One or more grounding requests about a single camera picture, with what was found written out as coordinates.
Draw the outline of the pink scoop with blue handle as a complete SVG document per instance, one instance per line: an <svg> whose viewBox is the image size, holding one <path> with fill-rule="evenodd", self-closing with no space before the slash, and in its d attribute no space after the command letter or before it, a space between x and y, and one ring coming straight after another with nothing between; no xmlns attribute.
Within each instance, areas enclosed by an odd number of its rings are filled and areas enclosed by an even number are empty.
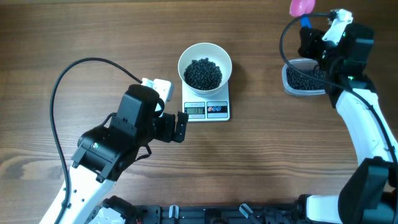
<svg viewBox="0 0 398 224"><path fill-rule="evenodd" d="M292 0L289 14L293 17L310 14L315 8L316 0ZM302 27L312 28L310 19L306 16L300 20Z"/></svg>

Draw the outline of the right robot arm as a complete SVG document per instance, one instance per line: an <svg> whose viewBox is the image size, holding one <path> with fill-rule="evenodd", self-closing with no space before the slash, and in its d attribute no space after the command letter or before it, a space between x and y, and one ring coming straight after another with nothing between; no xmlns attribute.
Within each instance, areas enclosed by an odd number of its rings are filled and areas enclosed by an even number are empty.
<svg viewBox="0 0 398 224"><path fill-rule="evenodd" d="M374 32L361 24L327 32L303 27L299 54L326 74L325 90L343 118L358 168L337 196L309 195L305 219L318 223L397 223L397 141L364 74Z"/></svg>

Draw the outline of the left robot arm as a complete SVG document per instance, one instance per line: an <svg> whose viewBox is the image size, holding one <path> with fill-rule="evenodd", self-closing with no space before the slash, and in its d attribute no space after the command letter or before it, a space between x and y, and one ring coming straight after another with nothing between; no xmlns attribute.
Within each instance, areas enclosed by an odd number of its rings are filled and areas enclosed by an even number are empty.
<svg viewBox="0 0 398 224"><path fill-rule="evenodd" d="M157 111L164 106L160 95L148 86L129 86L117 112L106 122L85 132L78 141L68 177L42 223L84 223L113 188L121 174L141 159L141 147L156 139L182 142L188 114Z"/></svg>

